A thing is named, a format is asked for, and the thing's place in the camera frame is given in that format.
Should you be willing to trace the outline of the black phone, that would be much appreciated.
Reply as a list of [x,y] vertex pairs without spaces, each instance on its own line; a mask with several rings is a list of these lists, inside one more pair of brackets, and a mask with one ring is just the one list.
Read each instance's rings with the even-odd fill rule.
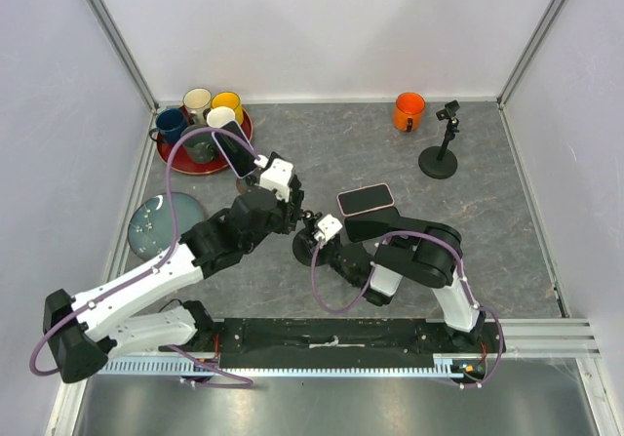
[[399,217],[395,207],[388,207],[346,218],[344,228],[351,242],[363,242],[390,232]]
[[287,209],[287,233],[293,232],[302,217],[302,203],[304,200],[304,191],[302,189],[294,189],[292,191],[291,200]]

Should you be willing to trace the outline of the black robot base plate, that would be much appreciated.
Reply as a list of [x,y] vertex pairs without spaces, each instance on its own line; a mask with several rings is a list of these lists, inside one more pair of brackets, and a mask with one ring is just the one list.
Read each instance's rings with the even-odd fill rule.
[[492,322],[478,337],[453,333],[425,319],[226,318],[181,349],[216,352],[229,369],[429,368],[436,354],[495,354],[505,350]]

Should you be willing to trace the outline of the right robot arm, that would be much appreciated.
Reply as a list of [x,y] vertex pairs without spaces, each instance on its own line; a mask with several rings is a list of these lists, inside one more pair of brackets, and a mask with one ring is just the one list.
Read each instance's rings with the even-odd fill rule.
[[293,254],[306,266],[329,266],[375,306],[390,303],[405,279],[427,287],[443,310],[448,344],[465,352],[481,341],[486,314],[468,292],[456,230],[410,221],[348,226],[346,232],[348,244],[334,236],[319,247],[315,233],[304,228],[292,243]]

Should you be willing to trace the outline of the black round-base phone stand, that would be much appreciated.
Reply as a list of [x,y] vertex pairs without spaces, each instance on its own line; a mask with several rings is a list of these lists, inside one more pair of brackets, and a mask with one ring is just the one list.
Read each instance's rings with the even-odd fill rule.
[[446,179],[452,177],[458,167],[454,153],[449,150],[449,143],[459,132],[459,120],[456,112],[460,108],[457,100],[452,100],[436,113],[439,121],[446,122],[443,143],[440,146],[429,146],[418,157],[420,170],[429,178]]

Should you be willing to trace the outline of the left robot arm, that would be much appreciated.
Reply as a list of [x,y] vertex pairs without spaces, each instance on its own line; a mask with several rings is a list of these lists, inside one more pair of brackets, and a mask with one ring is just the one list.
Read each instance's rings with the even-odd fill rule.
[[173,314],[141,309],[238,264],[271,234],[289,234],[301,218],[303,191],[292,172],[264,172],[231,207],[177,235],[162,254],[108,284],[70,295],[59,289],[44,303],[43,338],[64,383],[99,372],[112,358],[145,348],[187,345],[203,351],[214,340],[199,301]]

